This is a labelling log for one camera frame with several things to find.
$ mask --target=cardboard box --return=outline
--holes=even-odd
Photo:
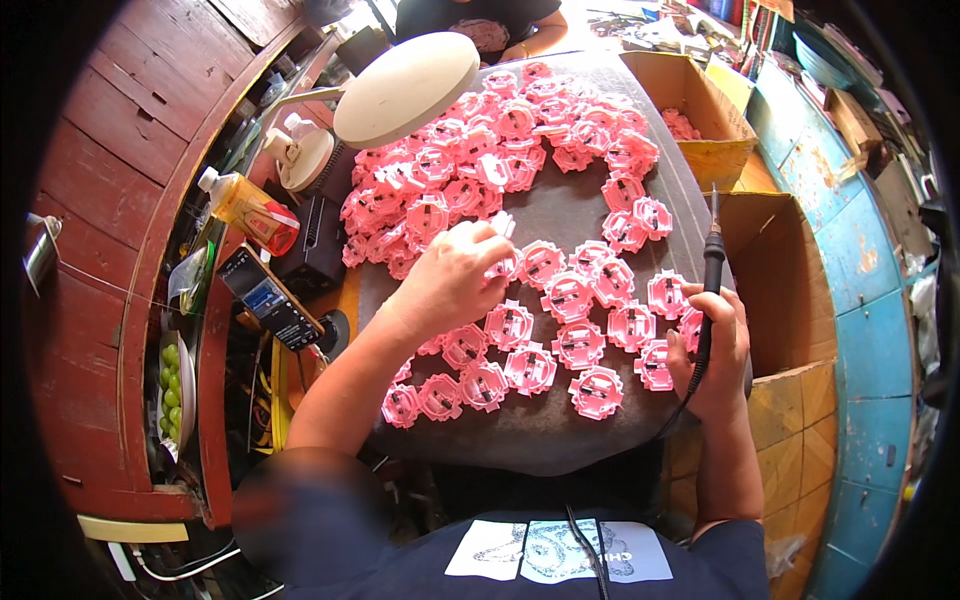
[[[728,192],[718,200],[727,259],[747,309],[754,384],[836,360],[827,273],[797,201],[754,192]]]
[[[657,110],[676,108],[704,139],[680,141],[700,189],[731,190],[756,146],[756,133],[707,75],[685,55],[625,52],[620,55]]]
[[[861,153],[868,155],[873,148],[883,143],[883,136],[870,120],[867,111],[848,92],[828,89],[824,110],[830,113],[834,125],[847,140],[847,145],[855,156]]]

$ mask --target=black device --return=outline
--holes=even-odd
[[[723,263],[727,260],[727,251],[724,250],[723,237],[720,235],[720,203],[717,200],[717,186],[713,185],[713,193],[710,196],[710,233],[704,240],[704,291],[720,293],[720,277],[723,274]],[[697,347],[697,360],[693,367],[693,375],[690,377],[690,385],[686,388],[686,397],[680,403],[677,410],[670,415],[670,419],[663,424],[654,439],[663,435],[680,416],[680,413],[686,408],[697,388],[700,387],[700,380],[704,378],[704,372],[707,370],[707,363],[710,360],[710,345],[713,341],[713,320],[704,315],[700,325],[700,342]]]
[[[324,328],[270,272],[246,242],[229,256],[217,275],[263,328],[293,352],[318,344]]]
[[[347,232],[340,207],[353,190],[351,172],[357,151],[338,141],[330,159],[301,195],[307,198],[294,209],[300,220],[297,240],[270,268],[301,301],[309,302],[344,282],[343,263]]]

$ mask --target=person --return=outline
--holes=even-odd
[[[451,31],[473,40],[486,65],[544,54],[566,35],[560,0],[402,0],[396,38]]]
[[[352,457],[395,373],[423,342],[482,319],[502,301],[504,278],[485,285],[484,273],[513,254],[513,244],[486,222],[463,222],[438,235],[314,382],[279,456],[310,448],[360,465]],[[687,406],[701,420],[704,438],[688,549],[606,507],[582,503],[576,516],[569,504],[566,514],[478,515],[396,548],[387,542],[382,519],[375,525],[376,517],[351,492],[308,486],[309,500],[296,503],[288,528],[295,531],[287,544],[288,572],[297,576],[286,580],[287,597],[585,598],[608,597],[611,586],[620,598],[768,597],[763,488],[744,395],[750,346],[745,309],[726,288],[720,295],[702,290],[683,287],[690,304],[714,323],[710,362]],[[684,340],[673,330],[668,340],[675,389],[686,390],[693,367]],[[616,475],[635,474],[621,468]],[[553,508],[565,502],[557,500]],[[577,541],[578,532],[594,546],[596,559]],[[602,584],[594,560],[603,565]]]

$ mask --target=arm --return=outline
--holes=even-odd
[[[559,10],[533,22],[537,32],[503,51],[500,62],[536,57],[556,46],[566,36],[566,19]]]
[[[503,300],[506,279],[484,286],[484,273],[513,254],[514,245],[487,222],[464,221],[438,235],[357,339],[310,386],[286,447],[356,454],[394,375],[417,348],[482,319]]]
[[[690,305],[713,319],[710,362],[697,393],[687,404],[703,424],[704,444],[697,474],[696,540],[707,529],[732,519],[763,517],[763,483],[747,418],[744,369],[750,333],[743,302],[722,288],[720,296],[703,293],[702,285],[686,284]],[[674,388],[684,391],[693,374],[684,339],[667,333],[667,366]]]

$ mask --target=white bottle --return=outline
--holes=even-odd
[[[301,143],[309,133],[320,130],[313,121],[302,119],[295,112],[291,112],[287,115],[287,118],[283,119],[283,127],[287,128],[287,131],[290,132],[290,139],[297,144]]]

